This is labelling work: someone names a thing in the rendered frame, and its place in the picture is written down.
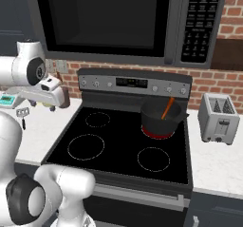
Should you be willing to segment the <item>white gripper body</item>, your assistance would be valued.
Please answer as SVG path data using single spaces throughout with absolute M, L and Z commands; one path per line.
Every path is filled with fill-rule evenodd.
M 52 91 L 44 91 L 34 86 L 18 87 L 17 92 L 21 98 L 34 102 L 61 106 L 65 102 L 65 93 L 60 86 Z

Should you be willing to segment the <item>dark grey pot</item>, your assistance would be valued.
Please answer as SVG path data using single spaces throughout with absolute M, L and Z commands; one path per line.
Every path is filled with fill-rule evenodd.
M 169 137 L 189 114 L 178 101 L 174 101 L 164 119 L 162 114 L 169 102 L 168 98 L 149 98 L 140 108 L 141 125 L 150 137 Z

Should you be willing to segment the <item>orange carrot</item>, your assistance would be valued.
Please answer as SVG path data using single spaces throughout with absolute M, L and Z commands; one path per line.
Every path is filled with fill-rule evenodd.
M 167 105 L 166 105 L 166 108 L 165 108 L 163 114 L 161 115 L 161 119 L 162 119 L 162 120 L 165 119 L 165 117 L 166 117 L 166 115 L 167 115 L 169 109 L 171 108 L 171 106 L 172 106 L 174 100 L 175 100 L 174 97 L 171 97 L 171 98 L 169 99 L 169 101 L 168 101 L 168 103 L 167 103 Z

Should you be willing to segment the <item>brown bottle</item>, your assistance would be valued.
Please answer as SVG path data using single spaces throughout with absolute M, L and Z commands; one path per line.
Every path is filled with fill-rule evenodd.
M 60 72 L 56 72 L 56 75 L 57 75 L 57 79 L 60 80 L 61 82 L 61 89 L 63 91 L 63 94 L 64 94 L 64 98 L 65 98 L 65 101 L 64 103 L 60 106 L 60 108 L 68 108 L 70 106 L 70 99 L 69 99 L 69 92 L 68 92 L 68 88 L 66 86 L 64 86 L 63 84 L 63 80 L 62 80 L 62 77 L 61 77 L 61 74 Z

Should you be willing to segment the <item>teal and white kitchen scale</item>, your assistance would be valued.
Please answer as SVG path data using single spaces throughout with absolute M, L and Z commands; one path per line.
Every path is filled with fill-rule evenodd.
M 14 107 L 16 97 L 13 95 L 3 94 L 0 97 L 0 106 L 3 107 Z

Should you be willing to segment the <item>dark blue base cupboard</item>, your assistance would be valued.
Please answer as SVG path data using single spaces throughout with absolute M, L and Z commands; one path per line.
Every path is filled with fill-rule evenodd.
M 40 179 L 39 175 L 36 174 L 36 171 L 38 169 L 39 169 L 39 166 L 37 166 L 37 165 L 24 164 L 24 163 L 19 163 L 19 162 L 16 162 L 14 164 L 14 172 L 15 172 L 16 176 L 26 174 L 34 180 Z
M 183 227 L 243 227 L 243 199 L 194 192 Z

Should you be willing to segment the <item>black stove with hob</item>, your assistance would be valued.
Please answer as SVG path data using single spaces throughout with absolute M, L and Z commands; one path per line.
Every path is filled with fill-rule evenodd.
M 142 130 L 140 108 L 149 98 L 175 98 L 187 109 L 188 75 L 115 68 L 77 72 L 82 103 L 43 159 L 92 173 L 97 184 L 191 199 L 193 190 L 187 118 L 169 137 Z M 80 82 L 86 80 L 87 86 Z M 93 83 L 98 81 L 98 88 Z M 152 86 L 159 90 L 154 92 Z M 167 93 L 166 87 L 172 87 Z M 185 87 L 186 94 L 179 91 Z M 104 227 L 183 227 L 182 212 L 92 195 L 84 207 Z

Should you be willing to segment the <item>black microwave oven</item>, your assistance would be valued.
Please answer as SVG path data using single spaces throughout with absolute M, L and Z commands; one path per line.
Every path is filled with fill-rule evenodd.
M 225 0 L 28 0 L 49 59 L 208 68 Z

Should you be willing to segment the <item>silver toaster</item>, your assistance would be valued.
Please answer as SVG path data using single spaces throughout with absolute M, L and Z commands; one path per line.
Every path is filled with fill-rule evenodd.
M 234 142 L 240 118 L 229 95 L 205 93 L 197 118 L 204 142 Z

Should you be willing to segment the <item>grey wall outlet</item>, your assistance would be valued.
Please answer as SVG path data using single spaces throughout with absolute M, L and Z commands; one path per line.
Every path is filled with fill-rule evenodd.
M 65 60 L 51 60 L 46 59 L 47 71 L 50 73 L 60 72 L 63 74 L 68 73 L 67 62 Z

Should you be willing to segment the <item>dark blue wall cupboard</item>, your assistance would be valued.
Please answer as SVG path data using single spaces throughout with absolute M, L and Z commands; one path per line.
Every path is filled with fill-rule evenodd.
M 16 56 L 17 43 L 34 40 L 27 0 L 0 0 L 0 55 Z

